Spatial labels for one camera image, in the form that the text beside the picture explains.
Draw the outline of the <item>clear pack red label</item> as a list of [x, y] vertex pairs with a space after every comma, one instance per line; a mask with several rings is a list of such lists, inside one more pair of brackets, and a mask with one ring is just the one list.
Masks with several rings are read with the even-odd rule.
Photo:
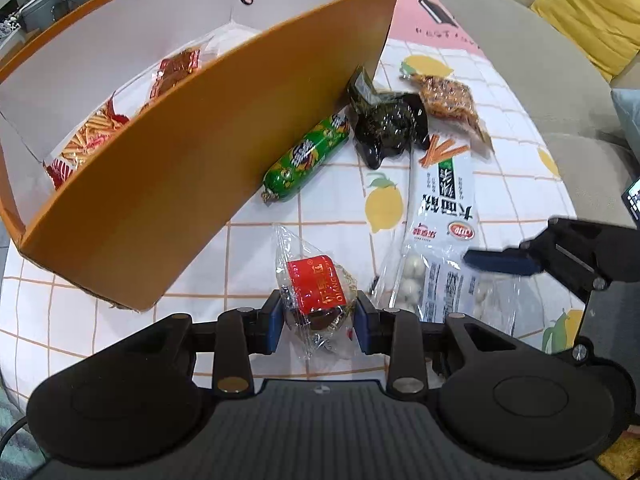
[[273, 227], [273, 236], [284, 320], [299, 356], [315, 367], [351, 358], [357, 281], [331, 256], [282, 224]]

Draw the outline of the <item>white ball candy bag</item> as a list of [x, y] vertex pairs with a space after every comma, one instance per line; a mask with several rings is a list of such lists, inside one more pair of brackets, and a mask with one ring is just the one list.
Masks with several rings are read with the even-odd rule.
[[510, 335], [520, 283], [463, 262], [468, 249], [480, 246], [471, 155], [434, 164], [425, 157], [418, 150], [411, 154], [407, 226], [387, 253], [374, 305], [427, 323], [462, 313]]

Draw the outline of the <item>green sausage snack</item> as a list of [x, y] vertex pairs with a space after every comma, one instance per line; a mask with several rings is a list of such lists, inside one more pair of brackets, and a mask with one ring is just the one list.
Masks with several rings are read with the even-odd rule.
[[346, 110], [318, 122], [262, 177], [265, 204], [288, 200], [350, 136]]

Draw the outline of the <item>brown peanut vacuum pack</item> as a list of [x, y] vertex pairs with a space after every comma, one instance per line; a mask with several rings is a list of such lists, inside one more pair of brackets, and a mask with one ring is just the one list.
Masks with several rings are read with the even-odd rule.
[[480, 142], [494, 150], [485, 123], [477, 114], [471, 89], [466, 84], [437, 75], [410, 74], [406, 79], [418, 88], [428, 114], [465, 125]]

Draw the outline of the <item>dark seaweed snack pack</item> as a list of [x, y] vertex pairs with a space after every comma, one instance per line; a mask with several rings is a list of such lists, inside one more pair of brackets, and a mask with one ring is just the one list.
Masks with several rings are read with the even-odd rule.
[[418, 94], [376, 90], [363, 66], [349, 78], [347, 94], [357, 116], [356, 150], [370, 169], [414, 146], [423, 151], [430, 147], [427, 112]]

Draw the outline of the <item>Mimi shrimp stick bag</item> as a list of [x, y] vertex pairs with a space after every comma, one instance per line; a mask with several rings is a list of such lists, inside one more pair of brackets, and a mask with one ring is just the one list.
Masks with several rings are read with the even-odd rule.
[[109, 98], [75, 131], [64, 148], [50, 162], [43, 164], [54, 188], [58, 190], [127, 122], [129, 118], [117, 114], [113, 98]]

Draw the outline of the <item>red spicy snack bag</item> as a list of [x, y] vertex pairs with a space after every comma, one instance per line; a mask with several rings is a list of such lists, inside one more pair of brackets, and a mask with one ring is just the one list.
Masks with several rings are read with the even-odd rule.
[[148, 108], [153, 101], [175, 88], [179, 82], [193, 75], [200, 68], [200, 56], [201, 49], [199, 47], [190, 47], [171, 55], [169, 58], [163, 58], [153, 76], [149, 97], [140, 108], [139, 114]]

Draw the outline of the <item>smartphone with lit screen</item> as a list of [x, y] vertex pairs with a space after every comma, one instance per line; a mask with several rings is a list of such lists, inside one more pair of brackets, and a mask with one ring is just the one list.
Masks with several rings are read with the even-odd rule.
[[635, 180], [622, 194], [622, 201], [637, 228], [640, 228], [640, 179]]

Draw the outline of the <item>light blue cushion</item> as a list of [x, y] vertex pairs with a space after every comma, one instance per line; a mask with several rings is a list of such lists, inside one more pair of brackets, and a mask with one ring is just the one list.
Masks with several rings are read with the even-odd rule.
[[612, 101], [631, 151], [640, 158], [640, 90], [615, 88]]

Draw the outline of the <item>beige sofa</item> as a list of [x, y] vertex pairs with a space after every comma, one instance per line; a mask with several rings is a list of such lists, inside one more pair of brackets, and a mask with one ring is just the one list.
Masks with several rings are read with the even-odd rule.
[[634, 226], [622, 195], [638, 178], [639, 163], [600, 73], [529, 10], [533, 0], [440, 1], [533, 119], [578, 218]]

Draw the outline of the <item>orange cardboard storage box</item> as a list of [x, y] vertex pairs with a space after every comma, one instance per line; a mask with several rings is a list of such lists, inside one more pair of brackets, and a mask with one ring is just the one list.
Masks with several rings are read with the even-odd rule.
[[[1, 217], [35, 266], [112, 304], [163, 296], [299, 133], [374, 70], [397, 0], [90, 0], [1, 71]], [[146, 108], [163, 58], [200, 68]], [[113, 98], [129, 122], [56, 190], [43, 164]]]

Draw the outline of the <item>lemon pattern checkered mat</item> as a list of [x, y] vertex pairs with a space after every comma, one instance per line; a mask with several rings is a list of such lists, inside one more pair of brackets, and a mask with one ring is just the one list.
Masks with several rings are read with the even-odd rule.
[[[445, 48], [434, 39], [390, 38], [373, 82], [405, 90], [400, 66], [410, 56], [447, 65], [472, 91], [494, 151], [473, 154], [478, 246], [501, 248], [539, 233], [575, 208], [525, 103], [478, 44]], [[390, 260], [408, 222], [410, 159], [366, 167], [344, 144], [290, 200], [251, 197], [151, 310], [115, 308], [25, 260], [1, 243], [1, 376], [10, 399], [25, 404], [50, 375], [175, 312], [213, 321], [236, 307], [258, 307], [276, 287], [273, 226], [282, 224], [344, 266], [368, 288]]]

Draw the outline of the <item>yellow cushion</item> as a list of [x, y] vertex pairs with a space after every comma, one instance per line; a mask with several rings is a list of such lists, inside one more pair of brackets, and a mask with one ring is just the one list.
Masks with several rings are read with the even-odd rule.
[[639, 0], [534, 0], [530, 10], [612, 81], [639, 53]]

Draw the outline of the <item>grey green plant pot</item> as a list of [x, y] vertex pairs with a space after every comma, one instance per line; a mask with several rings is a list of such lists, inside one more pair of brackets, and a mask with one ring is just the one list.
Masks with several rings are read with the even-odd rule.
[[43, 32], [70, 12], [70, 0], [29, 0], [17, 11], [17, 19], [25, 32]]

